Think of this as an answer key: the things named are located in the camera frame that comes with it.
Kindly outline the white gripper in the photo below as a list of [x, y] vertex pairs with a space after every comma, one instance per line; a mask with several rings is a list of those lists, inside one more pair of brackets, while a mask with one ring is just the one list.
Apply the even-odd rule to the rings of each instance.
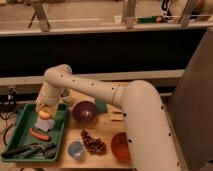
[[55, 114], [58, 109], [59, 100], [59, 97], [51, 97], [39, 94], [36, 99], [36, 111], [39, 112], [43, 110], [50, 114]]

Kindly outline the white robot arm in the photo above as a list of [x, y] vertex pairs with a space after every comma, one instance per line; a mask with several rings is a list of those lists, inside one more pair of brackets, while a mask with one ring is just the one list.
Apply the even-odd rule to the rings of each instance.
[[101, 99], [122, 111], [135, 171], [182, 171], [167, 113], [152, 84], [135, 80], [122, 86], [77, 77], [69, 65], [62, 64], [44, 72], [36, 108], [48, 107], [55, 113], [67, 89]]

